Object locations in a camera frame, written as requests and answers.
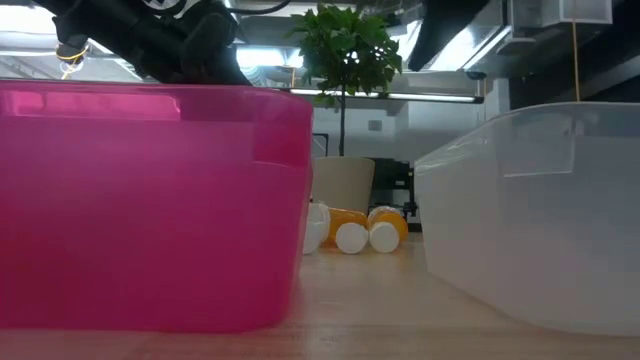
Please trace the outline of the white ceiling duct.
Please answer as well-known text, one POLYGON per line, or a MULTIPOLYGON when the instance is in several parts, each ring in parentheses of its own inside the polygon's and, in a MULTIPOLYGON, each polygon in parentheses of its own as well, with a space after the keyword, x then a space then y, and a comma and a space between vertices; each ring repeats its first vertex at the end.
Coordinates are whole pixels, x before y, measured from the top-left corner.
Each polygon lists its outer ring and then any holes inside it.
POLYGON ((609 25, 615 0, 508 0, 510 22, 517 28, 572 23, 609 25))

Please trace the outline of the clear plastic bin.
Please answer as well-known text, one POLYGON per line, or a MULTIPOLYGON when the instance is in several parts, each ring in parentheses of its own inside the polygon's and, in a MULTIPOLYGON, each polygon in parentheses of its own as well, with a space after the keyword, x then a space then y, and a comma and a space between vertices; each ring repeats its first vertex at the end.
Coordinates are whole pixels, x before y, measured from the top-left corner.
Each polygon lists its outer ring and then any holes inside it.
POLYGON ((640 337, 640 103, 513 110, 415 174, 433 275, 533 325, 640 337))

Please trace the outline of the black machine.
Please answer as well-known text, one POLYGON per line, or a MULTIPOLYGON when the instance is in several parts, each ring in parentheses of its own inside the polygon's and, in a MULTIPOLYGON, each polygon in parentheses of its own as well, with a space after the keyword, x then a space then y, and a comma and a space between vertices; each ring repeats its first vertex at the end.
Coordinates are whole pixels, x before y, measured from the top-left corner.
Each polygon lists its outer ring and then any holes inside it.
POLYGON ((389 206, 401 212, 411 233, 420 233, 418 205, 414 191, 414 171, 407 161, 373 158, 375 163, 368 211, 389 206))

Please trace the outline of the orange pill bottle white cap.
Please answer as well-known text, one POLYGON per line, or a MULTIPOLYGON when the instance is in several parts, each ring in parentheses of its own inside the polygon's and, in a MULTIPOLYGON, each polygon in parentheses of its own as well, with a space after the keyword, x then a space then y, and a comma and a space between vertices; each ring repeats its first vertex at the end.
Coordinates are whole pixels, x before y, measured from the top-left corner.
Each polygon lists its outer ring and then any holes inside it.
POLYGON ((368 220, 364 213, 329 209, 329 234, 322 246, 337 248, 345 254, 360 253, 369 241, 368 220))
POLYGON ((379 206, 368 216, 369 244, 378 253, 394 252, 409 234, 408 224, 396 208, 379 206))
POLYGON ((328 238, 330 229, 329 207, 322 203, 310 203, 307 215, 303 254, 314 253, 328 238))

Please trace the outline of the long ceiling light fixture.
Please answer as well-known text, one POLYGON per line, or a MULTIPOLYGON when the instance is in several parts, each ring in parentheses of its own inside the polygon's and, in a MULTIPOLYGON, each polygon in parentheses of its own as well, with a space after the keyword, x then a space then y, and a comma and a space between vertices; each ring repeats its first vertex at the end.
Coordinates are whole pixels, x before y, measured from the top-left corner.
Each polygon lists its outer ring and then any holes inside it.
MULTIPOLYGON (((301 96, 317 96, 322 93, 321 90, 314 89, 282 89, 285 92, 289 92, 295 95, 301 96)), ((341 96, 339 91, 326 91, 325 94, 329 96, 341 96)), ((478 96, 462 96, 462 95, 447 95, 447 94, 429 94, 429 93, 378 93, 378 92, 355 92, 353 95, 346 93, 346 97, 360 98, 360 99, 383 99, 392 101, 418 101, 418 102, 438 102, 438 103, 464 103, 464 104, 481 104, 484 102, 484 97, 478 96)))

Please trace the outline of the thin wooden pole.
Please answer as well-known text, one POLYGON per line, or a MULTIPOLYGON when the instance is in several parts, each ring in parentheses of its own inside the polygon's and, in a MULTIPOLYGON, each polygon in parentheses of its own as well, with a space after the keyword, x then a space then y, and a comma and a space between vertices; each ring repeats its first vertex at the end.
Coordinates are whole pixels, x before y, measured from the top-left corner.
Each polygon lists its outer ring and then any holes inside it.
POLYGON ((575 101, 581 101, 580 91, 580 74, 579 74, 579 50, 577 41, 577 22, 575 18, 571 19, 572 32, 572 52, 573 52, 573 79, 574 79, 574 95, 575 101))

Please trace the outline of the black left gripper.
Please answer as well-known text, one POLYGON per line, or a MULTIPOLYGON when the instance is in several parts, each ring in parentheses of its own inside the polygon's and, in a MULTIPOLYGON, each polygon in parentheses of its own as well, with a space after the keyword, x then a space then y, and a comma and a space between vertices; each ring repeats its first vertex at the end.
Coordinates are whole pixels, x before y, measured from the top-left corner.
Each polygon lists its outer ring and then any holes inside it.
POLYGON ((161 83, 248 85, 234 44, 238 23, 220 0, 142 0, 165 28, 184 41, 178 64, 145 55, 142 76, 161 83))

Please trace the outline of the green potted tree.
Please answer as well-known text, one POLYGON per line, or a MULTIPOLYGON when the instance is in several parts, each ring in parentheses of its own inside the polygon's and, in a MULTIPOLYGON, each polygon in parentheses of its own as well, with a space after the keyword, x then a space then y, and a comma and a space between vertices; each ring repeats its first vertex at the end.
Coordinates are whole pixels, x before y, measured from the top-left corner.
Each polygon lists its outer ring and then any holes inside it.
POLYGON ((341 9, 320 3, 292 16, 288 37, 298 34, 305 72, 301 81, 315 85, 314 100, 340 111, 338 154, 345 154, 347 99, 361 93, 386 97, 394 77, 403 71, 399 43, 380 16, 365 16, 361 7, 341 9))

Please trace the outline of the pink plastic bin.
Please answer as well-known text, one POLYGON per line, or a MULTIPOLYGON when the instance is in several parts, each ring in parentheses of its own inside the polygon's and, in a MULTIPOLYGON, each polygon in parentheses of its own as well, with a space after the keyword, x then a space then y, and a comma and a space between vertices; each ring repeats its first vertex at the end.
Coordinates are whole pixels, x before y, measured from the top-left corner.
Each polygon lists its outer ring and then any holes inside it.
POLYGON ((0 80, 0 328, 281 322, 312 118, 259 87, 0 80))

